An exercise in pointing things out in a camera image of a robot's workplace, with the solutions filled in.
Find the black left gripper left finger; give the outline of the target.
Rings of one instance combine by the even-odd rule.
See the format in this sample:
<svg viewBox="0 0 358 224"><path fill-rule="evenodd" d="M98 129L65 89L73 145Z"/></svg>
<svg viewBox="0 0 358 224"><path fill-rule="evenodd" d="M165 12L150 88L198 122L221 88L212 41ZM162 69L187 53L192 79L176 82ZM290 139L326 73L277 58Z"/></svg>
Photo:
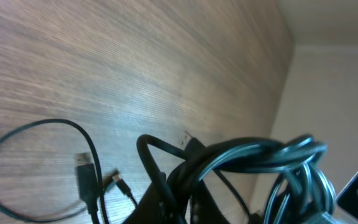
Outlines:
<svg viewBox="0 0 358 224"><path fill-rule="evenodd" d="M137 208L126 218L123 224L175 223L174 216L168 212L153 184L150 184ZM203 180L190 197L191 224L229 224L221 213Z"/></svg>

